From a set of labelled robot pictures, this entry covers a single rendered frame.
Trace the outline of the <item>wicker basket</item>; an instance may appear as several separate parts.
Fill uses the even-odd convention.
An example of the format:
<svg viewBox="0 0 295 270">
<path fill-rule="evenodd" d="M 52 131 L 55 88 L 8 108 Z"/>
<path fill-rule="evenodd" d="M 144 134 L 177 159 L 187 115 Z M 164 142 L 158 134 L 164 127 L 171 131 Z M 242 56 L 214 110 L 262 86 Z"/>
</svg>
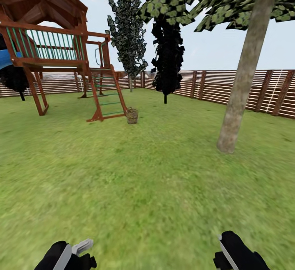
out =
<svg viewBox="0 0 295 270">
<path fill-rule="evenodd" d="M 138 112 L 139 110 L 128 108 L 126 111 L 127 123 L 128 124 L 136 124 L 138 120 Z"/>
</svg>

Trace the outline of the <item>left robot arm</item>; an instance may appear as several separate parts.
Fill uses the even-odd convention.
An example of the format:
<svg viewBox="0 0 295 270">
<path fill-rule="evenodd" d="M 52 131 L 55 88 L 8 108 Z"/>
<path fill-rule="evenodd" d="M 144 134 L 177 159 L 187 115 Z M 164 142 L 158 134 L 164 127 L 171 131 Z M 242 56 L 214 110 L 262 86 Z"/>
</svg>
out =
<svg viewBox="0 0 295 270">
<path fill-rule="evenodd" d="M 93 246 L 94 242 L 91 238 L 73 247 L 66 241 L 56 242 L 34 270 L 90 270 L 96 268 L 95 257 L 90 257 L 89 253 L 79 257 L 80 253 Z"/>
</svg>

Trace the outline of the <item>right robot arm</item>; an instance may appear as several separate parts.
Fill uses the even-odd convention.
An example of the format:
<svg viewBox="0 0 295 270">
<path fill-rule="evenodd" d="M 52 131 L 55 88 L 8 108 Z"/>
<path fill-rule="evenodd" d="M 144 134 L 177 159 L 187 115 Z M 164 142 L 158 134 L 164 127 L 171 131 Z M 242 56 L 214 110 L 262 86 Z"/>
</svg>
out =
<svg viewBox="0 0 295 270">
<path fill-rule="evenodd" d="M 221 252 L 213 259 L 221 270 L 270 270 L 258 252 L 252 252 L 233 231 L 225 231 L 218 237 Z"/>
</svg>

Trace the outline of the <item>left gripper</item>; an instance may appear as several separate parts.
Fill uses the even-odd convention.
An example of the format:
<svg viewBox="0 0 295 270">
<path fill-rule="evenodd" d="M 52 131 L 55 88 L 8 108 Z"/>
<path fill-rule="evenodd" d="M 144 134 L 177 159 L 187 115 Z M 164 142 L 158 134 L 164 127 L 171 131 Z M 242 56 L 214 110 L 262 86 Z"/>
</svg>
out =
<svg viewBox="0 0 295 270">
<path fill-rule="evenodd" d="M 96 268 L 97 263 L 95 257 L 90 257 L 90 254 L 85 254 L 82 257 L 76 256 L 76 262 L 73 270 L 90 270 L 91 268 Z"/>
</svg>

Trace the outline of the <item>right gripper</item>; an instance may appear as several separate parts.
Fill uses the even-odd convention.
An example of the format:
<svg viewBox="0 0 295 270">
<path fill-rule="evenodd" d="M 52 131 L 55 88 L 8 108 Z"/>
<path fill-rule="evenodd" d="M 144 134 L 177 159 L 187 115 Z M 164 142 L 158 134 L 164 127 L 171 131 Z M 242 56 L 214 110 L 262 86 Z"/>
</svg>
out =
<svg viewBox="0 0 295 270">
<path fill-rule="evenodd" d="M 232 265 L 225 257 L 223 251 L 215 253 L 215 258 L 213 259 L 216 268 L 221 270 L 232 270 Z"/>
</svg>

